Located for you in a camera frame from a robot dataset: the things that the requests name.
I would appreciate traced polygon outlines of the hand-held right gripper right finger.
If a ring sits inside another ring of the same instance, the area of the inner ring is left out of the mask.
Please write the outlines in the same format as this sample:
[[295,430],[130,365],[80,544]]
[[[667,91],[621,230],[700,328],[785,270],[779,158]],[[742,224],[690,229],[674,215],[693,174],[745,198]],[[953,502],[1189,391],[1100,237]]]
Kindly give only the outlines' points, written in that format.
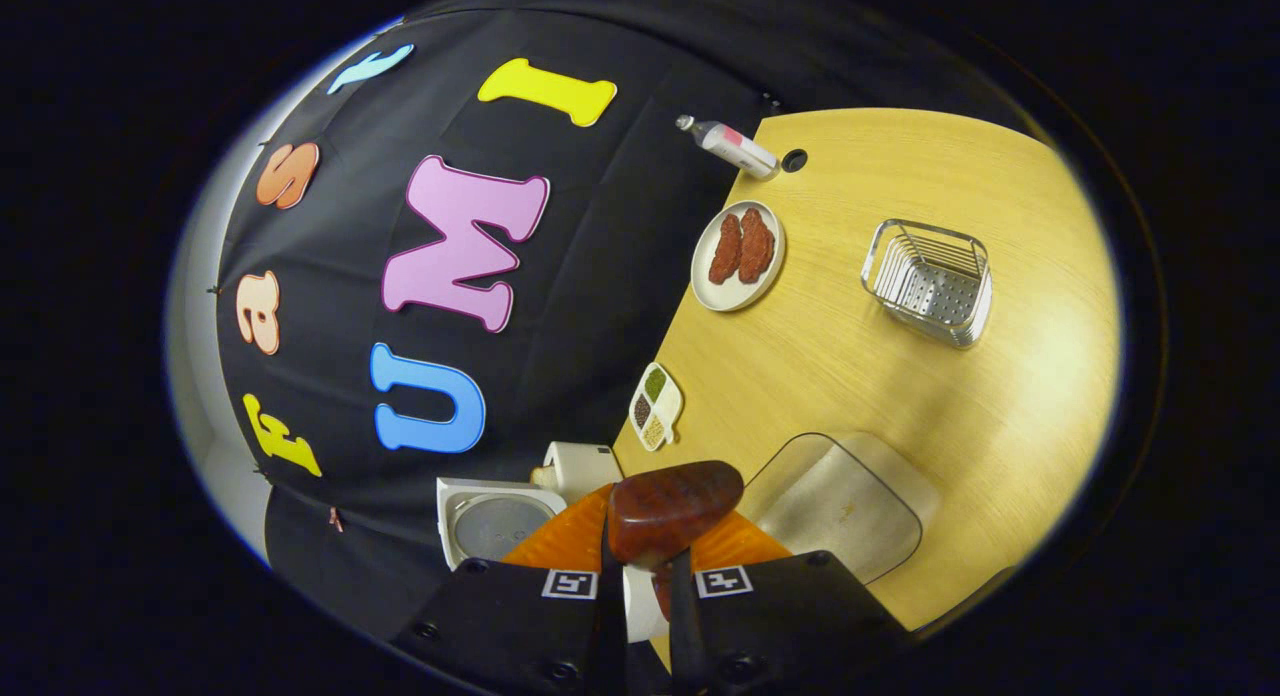
[[845,695],[916,642],[833,553],[739,513],[672,560],[667,599],[677,695]]

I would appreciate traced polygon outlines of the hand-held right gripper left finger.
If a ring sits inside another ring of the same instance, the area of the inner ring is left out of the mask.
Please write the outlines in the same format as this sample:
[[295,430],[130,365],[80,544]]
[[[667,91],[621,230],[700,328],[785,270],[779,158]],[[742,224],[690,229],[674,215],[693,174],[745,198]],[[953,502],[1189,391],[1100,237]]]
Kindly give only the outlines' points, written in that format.
[[448,684],[480,695],[625,695],[623,568],[608,550],[612,486],[548,523],[594,539],[595,566],[536,568],[470,558],[392,640]]

